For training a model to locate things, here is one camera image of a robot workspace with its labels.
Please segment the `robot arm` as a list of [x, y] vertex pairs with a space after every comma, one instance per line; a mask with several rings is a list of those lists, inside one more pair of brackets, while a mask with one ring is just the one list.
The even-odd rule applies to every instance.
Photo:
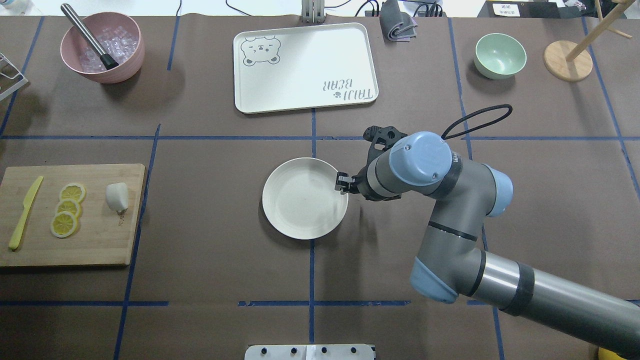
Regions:
[[[639, 299], [639, 145], [604, 137], [491, 137], [503, 121], [457, 138], [464, 158], [507, 174], [505, 212], [484, 222], [478, 244], [494, 255], [627, 301]], [[315, 249], [315, 341], [375, 344], [380, 359], [589, 360], [596, 346], [460, 296], [430, 300], [410, 272], [434, 207], [417, 193], [371, 202], [349, 196], [341, 224]]]

